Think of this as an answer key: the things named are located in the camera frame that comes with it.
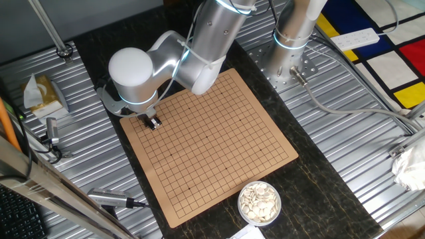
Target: tissue box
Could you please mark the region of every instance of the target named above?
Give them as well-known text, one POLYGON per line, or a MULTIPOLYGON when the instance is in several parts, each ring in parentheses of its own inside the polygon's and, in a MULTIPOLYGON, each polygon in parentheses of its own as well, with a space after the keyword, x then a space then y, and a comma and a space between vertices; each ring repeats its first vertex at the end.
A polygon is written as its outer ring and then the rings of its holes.
MULTIPOLYGON (((67 114, 66 110, 58 97, 58 94, 55 92, 53 85, 47 76, 39 76, 35 78, 35 82, 41 92, 42 104, 33 106, 30 108, 31 112, 39 119, 42 119, 45 116, 50 115, 53 112, 63 111, 67 114)), ((22 91, 25 90, 27 83, 21 85, 22 91)))

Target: wooden go board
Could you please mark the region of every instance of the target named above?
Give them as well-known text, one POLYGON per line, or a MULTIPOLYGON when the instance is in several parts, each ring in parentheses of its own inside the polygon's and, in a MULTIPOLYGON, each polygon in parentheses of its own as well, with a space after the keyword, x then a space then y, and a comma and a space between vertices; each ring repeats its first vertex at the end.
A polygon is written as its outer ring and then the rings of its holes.
POLYGON ((155 109, 154 131, 120 122, 172 228, 298 157, 235 69, 202 96, 183 90, 155 109))

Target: colorful rug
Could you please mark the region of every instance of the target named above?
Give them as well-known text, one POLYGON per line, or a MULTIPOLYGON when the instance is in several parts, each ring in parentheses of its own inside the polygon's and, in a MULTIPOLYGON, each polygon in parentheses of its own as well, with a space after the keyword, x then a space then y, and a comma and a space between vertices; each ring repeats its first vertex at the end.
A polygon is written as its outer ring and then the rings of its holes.
MULTIPOLYGON (((402 0, 390 0, 399 26, 376 44, 345 52, 396 110, 425 100, 425 13, 402 0)), ((317 24, 329 37, 373 28, 393 30, 396 19, 385 0, 328 0, 317 24)))

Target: metal mounting plate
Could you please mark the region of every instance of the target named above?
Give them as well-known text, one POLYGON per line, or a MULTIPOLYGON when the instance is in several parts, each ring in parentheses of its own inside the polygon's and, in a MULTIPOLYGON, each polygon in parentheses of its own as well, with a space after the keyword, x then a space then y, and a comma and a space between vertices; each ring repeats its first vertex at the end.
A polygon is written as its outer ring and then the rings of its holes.
MULTIPOLYGON (((248 51, 248 55, 251 59, 256 63, 259 69, 263 72, 263 74, 267 77, 267 80, 270 81, 273 88, 280 93, 282 90, 294 85, 299 84, 295 77, 283 78, 282 76, 278 77, 275 73, 267 72, 266 68, 262 64, 262 57, 267 53, 267 50, 270 49, 270 42, 266 44, 262 44, 248 51)), ((301 74, 309 79, 312 76, 316 75, 318 69, 316 65, 310 60, 306 53, 303 53, 302 56, 303 66, 299 69, 301 74)))

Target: keyboard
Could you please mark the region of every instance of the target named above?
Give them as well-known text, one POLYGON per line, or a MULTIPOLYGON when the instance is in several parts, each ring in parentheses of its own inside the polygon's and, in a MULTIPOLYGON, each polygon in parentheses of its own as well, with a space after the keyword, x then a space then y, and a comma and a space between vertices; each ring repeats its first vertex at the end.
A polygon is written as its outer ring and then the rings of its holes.
POLYGON ((0 185, 0 238, 43 239, 47 228, 37 204, 0 185))

